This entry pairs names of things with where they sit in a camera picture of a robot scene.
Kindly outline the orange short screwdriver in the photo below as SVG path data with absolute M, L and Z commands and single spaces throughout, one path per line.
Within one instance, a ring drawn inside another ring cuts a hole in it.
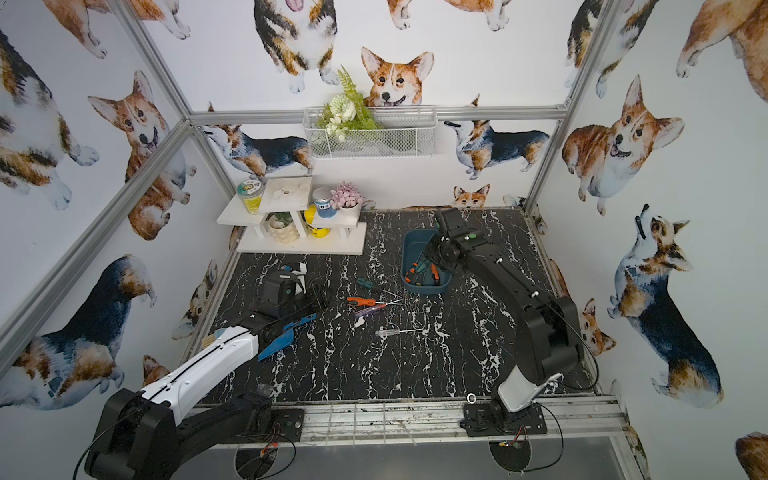
M 378 301 L 375 299 L 366 299 L 361 297 L 348 297 L 347 302 L 353 307 L 375 307 L 375 306 L 388 306 L 388 305 L 401 305 L 401 300 L 395 301 Z

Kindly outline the red purple clear screwdriver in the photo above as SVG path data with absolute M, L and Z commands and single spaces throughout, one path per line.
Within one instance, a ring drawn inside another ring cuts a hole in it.
M 362 317 L 370 315 L 370 314 L 372 314 L 374 312 L 383 310 L 387 306 L 398 306 L 398 303 L 394 303 L 394 302 L 392 302 L 392 303 L 381 303 L 381 304 L 376 304 L 376 305 L 373 305 L 373 306 L 368 306 L 368 307 L 365 307 L 363 309 L 360 309 L 360 310 L 356 311 L 354 313 L 354 317 L 355 318 L 362 318 Z

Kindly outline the green small screwdriver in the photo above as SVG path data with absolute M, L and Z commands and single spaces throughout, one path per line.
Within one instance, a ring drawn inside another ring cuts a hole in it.
M 386 290 L 367 278 L 358 278 L 356 283 L 374 294 L 385 294 Z

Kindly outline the clear handle screwdriver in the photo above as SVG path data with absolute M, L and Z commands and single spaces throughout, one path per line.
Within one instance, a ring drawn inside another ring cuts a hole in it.
M 401 328 L 380 328 L 375 331 L 375 335 L 380 338 L 388 338 L 390 336 L 396 336 L 403 333 L 424 333 L 424 329 L 401 329 Z

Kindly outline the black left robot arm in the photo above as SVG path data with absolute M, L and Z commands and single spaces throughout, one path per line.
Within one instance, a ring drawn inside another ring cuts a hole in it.
M 142 389 L 112 395 L 75 469 L 94 479 L 169 479 L 225 440 L 296 444 L 304 412 L 274 412 L 267 385 L 201 413 L 191 411 L 240 366 L 291 346 L 296 328 L 315 320 L 329 303 L 322 285 L 303 284 L 294 272 L 270 274 L 251 310 L 228 321 L 210 345 Z

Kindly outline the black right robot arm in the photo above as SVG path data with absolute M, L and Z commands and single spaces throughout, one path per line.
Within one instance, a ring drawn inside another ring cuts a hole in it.
M 436 225 L 426 257 L 451 273 L 471 274 L 515 321 L 515 366 L 492 394 L 490 408 L 499 421 L 518 417 L 584 359 L 578 310 L 569 297 L 555 297 L 523 276 L 459 210 L 437 211 Z

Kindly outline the teal plastic storage box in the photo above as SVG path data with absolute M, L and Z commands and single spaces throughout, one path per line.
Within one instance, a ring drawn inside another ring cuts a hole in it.
M 436 233 L 436 230 L 417 229 L 407 232 L 403 238 L 401 279 L 409 293 L 440 295 L 448 290 L 453 280 L 450 272 L 424 255 L 425 247 Z

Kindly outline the blue dustpan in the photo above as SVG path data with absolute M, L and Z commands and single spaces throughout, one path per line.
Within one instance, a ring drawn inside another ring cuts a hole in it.
M 267 358 L 275 355 L 279 351 L 291 346 L 295 340 L 295 329 L 305 324 L 314 321 L 318 317 L 317 313 L 313 313 L 302 317 L 301 319 L 287 324 L 280 335 L 278 335 L 266 348 L 261 351 L 257 358 L 259 361 L 264 361 Z

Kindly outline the cream bumpy cup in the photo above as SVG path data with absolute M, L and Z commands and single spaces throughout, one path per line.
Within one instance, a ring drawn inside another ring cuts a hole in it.
M 267 225 L 271 236 L 279 243 L 292 243 L 299 238 L 299 232 L 289 212 L 270 213 Z

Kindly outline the yellow can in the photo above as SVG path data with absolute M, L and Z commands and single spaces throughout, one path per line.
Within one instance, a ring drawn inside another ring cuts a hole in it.
M 317 207 L 315 204 L 309 206 L 309 208 L 303 212 L 304 220 L 308 229 L 308 233 L 314 238 L 323 238 L 330 233 L 329 228 L 320 228 L 314 225 L 314 221 L 318 218 Z

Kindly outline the pink flowers white pot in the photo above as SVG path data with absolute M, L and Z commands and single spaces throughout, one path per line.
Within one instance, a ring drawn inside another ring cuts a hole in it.
M 347 217 L 356 217 L 365 200 L 357 186 L 350 182 L 343 181 L 331 190 L 333 208 Z

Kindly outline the green lid yellow jar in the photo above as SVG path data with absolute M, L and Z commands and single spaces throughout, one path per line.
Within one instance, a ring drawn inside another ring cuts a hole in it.
M 264 183 L 258 178 L 244 180 L 237 186 L 237 195 L 249 214 L 259 212 L 264 189 Z

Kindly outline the artificial green white flowers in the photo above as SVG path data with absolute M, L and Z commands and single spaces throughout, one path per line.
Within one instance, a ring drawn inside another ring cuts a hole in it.
M 349 72 L 341 66 L 337 75 L 342 92 L 325 104 L 316 127 L 339 142 L 351 139 L 354 133 L 379 130 L 379 124 Z

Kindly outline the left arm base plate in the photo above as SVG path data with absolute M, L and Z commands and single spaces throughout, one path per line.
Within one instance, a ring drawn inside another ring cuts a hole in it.
M 299 408 L 268 408 L 258 414 L 256 432 L 269 437 L 280 434 L 298 443 L 301 440 L 306 411 Z

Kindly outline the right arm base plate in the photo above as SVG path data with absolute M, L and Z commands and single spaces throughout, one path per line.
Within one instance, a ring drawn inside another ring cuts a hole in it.
M 470 437 L 515 436 L 518 433 L 543 435 L 548 432 L 541 405 L 534 403 L 521 411 L 509 412 L 496 400 L 465 404 L 459 426 Z

